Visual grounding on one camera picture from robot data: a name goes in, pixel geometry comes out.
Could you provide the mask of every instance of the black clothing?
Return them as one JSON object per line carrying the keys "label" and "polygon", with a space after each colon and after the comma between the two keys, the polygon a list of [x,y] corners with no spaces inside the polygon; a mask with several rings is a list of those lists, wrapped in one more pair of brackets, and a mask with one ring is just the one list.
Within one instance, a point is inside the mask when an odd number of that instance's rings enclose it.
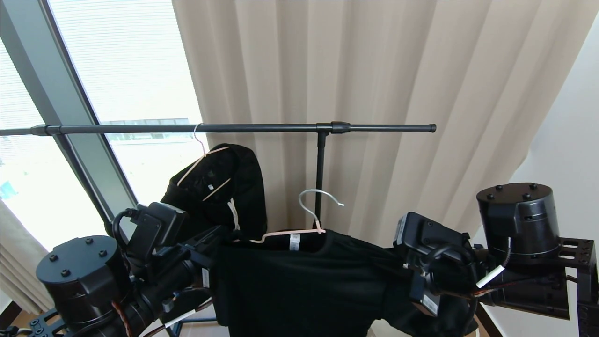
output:
{"label": "black clothing", "polygon": [[[247,237],[262,237],[267,229],[264,182],[258,159],[254,152],[244,146],[220,144],[212,150],[228,149],[208,154],[185,177],[177,183],[193,165],[175,174],[161,202],[186,211],[190,221],[182,226],[177,242],[183,242],[215,225],[235,228],[233,213],[228,203],[233,199],[238,213],[238,223]],[[229,182],[203,201],[210,193]]]}
{"label": "black clothing", "polygon": [[411,271],[391,250],[332,230],[295,239],[220,247],[214,307],[231,337],[364,337],[377,319],[417,337],[462,329],[466,301],[443,296],[438,318],[421,313],[408,300]]}

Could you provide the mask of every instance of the garment rack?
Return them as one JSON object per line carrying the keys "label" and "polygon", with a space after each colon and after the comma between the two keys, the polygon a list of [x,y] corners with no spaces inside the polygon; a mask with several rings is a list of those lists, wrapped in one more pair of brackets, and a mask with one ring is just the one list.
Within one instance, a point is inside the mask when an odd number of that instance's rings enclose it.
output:
{"label": "garment rack", "polygon": [[[0,136],[52,136],[61,146],[70,162],[73,172],[81,182],[83,189],[100,214],[104,224],[111,223],[108,212],[102,206],[92,183],[83,168],[79,157],[73,150],[68,134],[111,134],[111,133],[316,133],[316,188],[322,189],[325,167],[326,137],[330,134],[349,132],[429,132],[437,130],[435,124],[402,125],[402,124],[355,124],[346,122],[330,122],[315,124],[187,124],[187,125],[36,125],[31,128],[0,130]],[[320,219],[322,194],[316,193],[314,213]],[[191,318],[178,322],[173,328],[166,328],[169,336],[179,336],[181,326],[185,323],[216,321],[216,318]]]}

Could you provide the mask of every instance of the curtain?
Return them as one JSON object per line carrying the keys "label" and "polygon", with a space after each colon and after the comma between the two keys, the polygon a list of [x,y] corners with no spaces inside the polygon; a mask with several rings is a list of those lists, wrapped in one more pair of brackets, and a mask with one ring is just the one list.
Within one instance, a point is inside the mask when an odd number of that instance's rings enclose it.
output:
{"label": "curtain", "polygon": [[[323,225],[389,246],[408,211],[479,228],[570,71],[599,1],[173,1],[205,123],[437,124],[327,138]],[[252,148],[269,230],[310,226],[315,134],[210,134]],[[309,198],[313,204],[314,197]]]}
{"label": "curtain", "polygon": [[54,307],[35,269],[46,249],[0,200],[0,288],[21,309],[40,314]]}

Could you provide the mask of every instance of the metal hook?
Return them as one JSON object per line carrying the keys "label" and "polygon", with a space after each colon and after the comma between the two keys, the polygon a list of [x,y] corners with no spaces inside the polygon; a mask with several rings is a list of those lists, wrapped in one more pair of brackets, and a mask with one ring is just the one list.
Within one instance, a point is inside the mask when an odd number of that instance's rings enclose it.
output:
{"label": "metal hook", "polygon": [[335,202],[336,202],[336,203],[337,203],[339,206],[345,206],[345,204],[342,204],[342,203],[340,203],[340,202],[337,200],[337,198],[335,198],[335,197],[334,197],[334,196],[333,196],[331,193],[329,193],[329,192],[327,192],[327,191],[323,191],[323,190],[321,190],[321,189],[316,189],[316,188],[310,188],[310,189],[307,189],[307,190],[303,191],[303,192],[302,192],[302,193],[300,193],[300,195],[298,196],[299,203],[300,203],[299,205],[300,205],[300,206],[301,206],[301,207],[302,207],[302,208],[303,208],[303,209],[304,209],[306,212],[308,212],[309,214],[311,214],[311,215],[312,215],[312,217],[314,217],[314,220],[316,221],[316,223],[318,223],[318,224],[319,224],[319,220],[318,220],[318,217],[316,216],[316,214],[314,214],[314,212],[312,212],[312,211],[311,211],[309,208],[307,208],[307,207],[304,205],[304,203],[301,201],[301,196],[302,196],[302,195],[304,195],[304,194],[306,194],[306,193],[308,193],[308,192],[319,192],[319,193],[322,193],[322,194],[326,194],[326,195],[328,195],[328,196],[329,196],[331,199],[333,199],[333,201],[335,201]]}
{"label": "metal hook", "polygon": [[193,137],[195,138],[195,140],[197,140],[200,144],[202,144],[202,151],[204,152],[204,155],[206,155],[206,147],[204,146],[204,143],[198,139],[198,136],[195,134],[195,131],[198,129],[198,126],[200,126],[202,123],[197,123],[195,125],[195,127],[193,128]]}

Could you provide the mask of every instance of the clothing tag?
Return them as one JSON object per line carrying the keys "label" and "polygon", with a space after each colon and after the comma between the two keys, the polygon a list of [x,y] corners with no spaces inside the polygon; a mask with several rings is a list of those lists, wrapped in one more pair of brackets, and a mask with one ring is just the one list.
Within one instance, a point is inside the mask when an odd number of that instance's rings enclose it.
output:
{"label": "clothing tag", "polygon": [[401,217],[400,219],[400,223],[397,224],[397,231],[395,232],[395,243],[400,245],[403,242],[403,234],[404,234],[404,229],[406,228],[406,218],[408,217],[408,215],[404,215]]}
{"label": "clothing tag", "polygon": [[208,269],[202,268],[202,286],[204,288],[210,288],[210,273]]}
{"label": "clothing tag", "polygon": [[289,250],[290,251],[299,251],[300,250],[300,235],[299,234],[291,234],[289,235]]}
{"label": "clothing tag", "polygon": [[435,303],[435,301],[431,300],[426,294],[424,294],[424,298],[422,299],[422,304],[426,306],[433,314],[437,315],[439,306]]}

